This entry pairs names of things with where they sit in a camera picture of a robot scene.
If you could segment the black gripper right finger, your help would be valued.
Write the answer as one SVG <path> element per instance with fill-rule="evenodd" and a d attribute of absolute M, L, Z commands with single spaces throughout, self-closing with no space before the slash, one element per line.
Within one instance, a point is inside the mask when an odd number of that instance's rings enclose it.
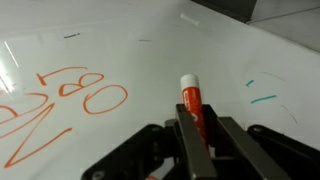
<path fill-rule="evenodd" d="M 210 105 L 203 113 L 217 180 L 291 180 L 233 118 L 219 117 Z"/>

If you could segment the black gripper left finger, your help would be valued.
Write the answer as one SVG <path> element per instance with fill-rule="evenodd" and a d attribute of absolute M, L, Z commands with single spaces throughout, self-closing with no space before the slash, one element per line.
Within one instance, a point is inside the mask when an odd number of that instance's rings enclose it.
<path fill-rule="evenodd" d="M 190 180 L 216 180 L 218 175 L 193 116 L 183 104 L 176 105 L 179 142 Z"/>

